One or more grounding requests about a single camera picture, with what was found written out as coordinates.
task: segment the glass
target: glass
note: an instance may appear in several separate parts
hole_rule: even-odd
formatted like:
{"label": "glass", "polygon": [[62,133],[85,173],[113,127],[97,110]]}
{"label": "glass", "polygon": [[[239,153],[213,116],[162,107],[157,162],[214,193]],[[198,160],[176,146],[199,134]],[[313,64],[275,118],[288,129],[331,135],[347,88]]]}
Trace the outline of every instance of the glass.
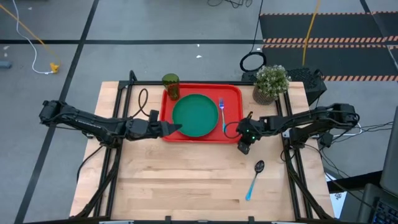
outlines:
{"label": "glass", "polygon": [[162,83],[171,100],[178,100],[180,98],[180,79],[176,74],[166,74],[162,78]]}

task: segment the green leaves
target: green leaves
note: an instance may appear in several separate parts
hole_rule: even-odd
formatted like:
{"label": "green leaves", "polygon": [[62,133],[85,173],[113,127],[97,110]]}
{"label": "green leaves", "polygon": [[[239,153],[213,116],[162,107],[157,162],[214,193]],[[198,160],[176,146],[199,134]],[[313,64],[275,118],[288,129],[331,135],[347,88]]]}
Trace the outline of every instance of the green leaves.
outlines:
{"label": "green leaves", "polygon": [[279,93],[287,91],[289,81],[290,77],[283,66],[263,66],[257,72],[257,82],[254,85],[261,93],[277,98]]}

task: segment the potted plant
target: potted plant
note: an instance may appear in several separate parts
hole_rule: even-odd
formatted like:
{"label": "potted plant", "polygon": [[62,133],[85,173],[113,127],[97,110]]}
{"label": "potted plant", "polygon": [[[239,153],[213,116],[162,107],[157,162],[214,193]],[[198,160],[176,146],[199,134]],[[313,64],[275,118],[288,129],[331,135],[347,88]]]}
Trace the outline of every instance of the potted plant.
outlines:
{"label": "potted plant", "polygon": [[256,76],[253,99],[260,105],[271,104],[278,99],[279,93],[285,93],[289,88],[290,77],[281,65],[263,66]]}

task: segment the blue fork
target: blue fork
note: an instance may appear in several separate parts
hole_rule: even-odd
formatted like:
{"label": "blue fork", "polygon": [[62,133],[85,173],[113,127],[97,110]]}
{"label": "blue fork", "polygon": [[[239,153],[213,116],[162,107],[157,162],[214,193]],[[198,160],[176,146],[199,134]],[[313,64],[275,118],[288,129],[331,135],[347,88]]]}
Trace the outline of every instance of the blue fork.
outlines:
{"label": "blue fork", "polygon": [[224,118],[224,99],[219,98],[218,99],[218,106],[221,109],[221,115],[223,115],[223,132],[225,132],[225,118]]}

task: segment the spoon handle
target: spoon handle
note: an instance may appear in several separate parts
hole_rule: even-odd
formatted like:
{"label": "spoon handle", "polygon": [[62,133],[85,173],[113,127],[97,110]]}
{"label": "spoon handle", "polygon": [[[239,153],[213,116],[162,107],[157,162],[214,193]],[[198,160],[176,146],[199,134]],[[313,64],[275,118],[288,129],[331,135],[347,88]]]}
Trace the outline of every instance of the spoon handle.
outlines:
{"label": "spoon handle", "polygon": [[250,189],[249,189],[249,191],[248,191],[248,194],[246,194],[246,200],[247,200],[247,201],[250,201],[250,199],[251,199],[251,192],[253,191],[253,187],[254,187],[254,183],[255,183],[255,181],[256,181],[256,177],[257,177],[257,174],[254,176],[253,181],[251,182],[251,185],[250,185]]}

